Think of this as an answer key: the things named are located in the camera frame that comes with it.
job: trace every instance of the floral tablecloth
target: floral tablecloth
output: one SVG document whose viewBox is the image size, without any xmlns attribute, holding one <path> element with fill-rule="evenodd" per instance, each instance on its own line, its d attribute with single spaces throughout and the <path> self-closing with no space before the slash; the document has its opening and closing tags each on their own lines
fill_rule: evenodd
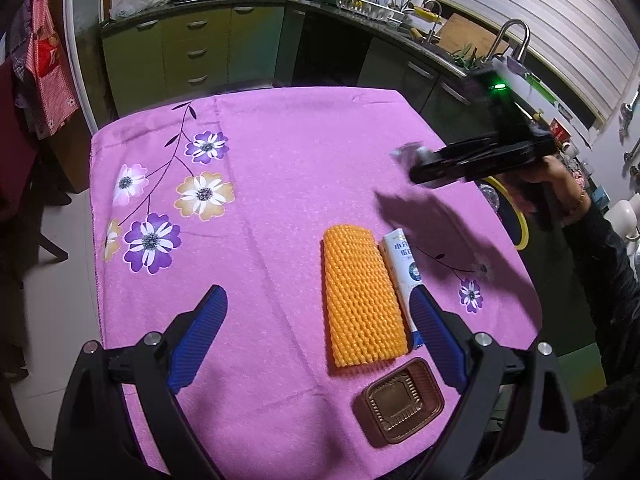
<svg viewBox="0 0 640 480">
<path fill-rule="evenodd" d="M 214 283 L 228 314 L 178 401 L 229 480 L 364 480 L 433 444 L 458 394 L 427 351 L 336 371 L 320 241 L 337 223 L 376 238 L 401 227 L 423 281 L 474 332 L 526 348 L 540 304 L 507 233 L 473 184 L 412 187 L 389 157 L 440 139 L 396 92 L 270 89 L 126 117 L 93 139 L 91 202 L 100 327 L 134 344 L 191 310 Z M 431 364 L 442 414 L 375 448 L 353 413 L 361 391 L 407 359 Z M 162 467 L 133 389 L 148 461 Z"/>
</svg>

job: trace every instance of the silver bolt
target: silver bolt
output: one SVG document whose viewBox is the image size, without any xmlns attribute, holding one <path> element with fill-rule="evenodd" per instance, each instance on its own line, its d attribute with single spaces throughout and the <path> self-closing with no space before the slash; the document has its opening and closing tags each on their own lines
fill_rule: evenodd
<svg viewBox="0 0 640 480">
<path fill-rule="evenodd" d="M 474 336 L 474 339 L 476 340 L 476 343 L 478 343 L 480 346 L 489 346 L 491 343 L 494 342 L 494 340 L 491 339 L 491 336 L 485 332 L 478 332 Z"/>
<path fill-rule="evenodd" d="M 84 343 L 84 346 L 82 347 L 82 351 L 85 354 L 92 354 L 94 353 L 96 350 L 98 349 L 98 342 L 97 341 L 87 341 L 86 343 Z"/>
<path fill-rule="evenodd" d="M 549 343 L 545 343 L 544 341 L 542 343 L 538 343 L 538 352 L 542 355 L 551 355 L 551 352 L 553 351 L 554 349 L 551 348 Z"/>
<path fill-rule="evenodd" d="M 156 346 L 162 339 L 162 334 L 159 332 L 149 332 L 145 335 L 145 345 Z"/>
</svg>

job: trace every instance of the hand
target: hand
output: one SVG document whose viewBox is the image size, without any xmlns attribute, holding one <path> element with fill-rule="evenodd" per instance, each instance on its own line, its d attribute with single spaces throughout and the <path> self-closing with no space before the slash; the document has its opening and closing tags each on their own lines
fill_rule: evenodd
<svg viewBox="0 0 640 480">
<path fill-rule="evenodd" d="M 505 178 L 500 180 L 504 187 L 509 191 L 514 203 L 523 213 L 532 214 L 536 212 L 536 207 L 528 202 L 510 183 L 509 177 L 513 175 L 526 182 L 540 183 L 550 182 L 560 207 L 567 215 L 564 218 L 564 224 L 569 225 L 581 219 L 591 207 L 591 199 L 582 190 L 582 187 L 574 177 L 569 173 L 564 164 L 557 158 L 547 155 L 539 162 L 529 166 L 523 170 L 508 173 Z"/>
</svg>

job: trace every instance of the cutting board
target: cutting board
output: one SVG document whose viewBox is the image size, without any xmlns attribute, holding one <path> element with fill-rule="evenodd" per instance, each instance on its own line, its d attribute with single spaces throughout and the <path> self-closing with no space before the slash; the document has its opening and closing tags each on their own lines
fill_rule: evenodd
<svg viewBox="0 0 640 480">
<path fill-rule="evenodd" d="M 441 38 L 438 46 L 447 52 L 453 53 L 471 43 L 472 46 L 468 54 L 471 55 L 474 48 L 477 47 L 476 57 L 485 56 L 495 41 L 495 34 L 459 14 L 452 15 L 442 26 L 438 35 Z M 496 52 L 502 54 L 508 46 L 506 41 L 501 41 Z"/>
</svg>

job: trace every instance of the square plastic container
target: square plastic container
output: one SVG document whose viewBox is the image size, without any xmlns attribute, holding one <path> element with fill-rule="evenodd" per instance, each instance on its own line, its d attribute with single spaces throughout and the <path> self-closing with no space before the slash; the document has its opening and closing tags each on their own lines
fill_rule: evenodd
<svg viewBox="0 0 640 480">
<path fill-rule="evenodd" d="M 420 431 L 444 408 L 438 383 L 420 357 L 370 384 L 362 396 L 389 444 Z"/>
</svg>

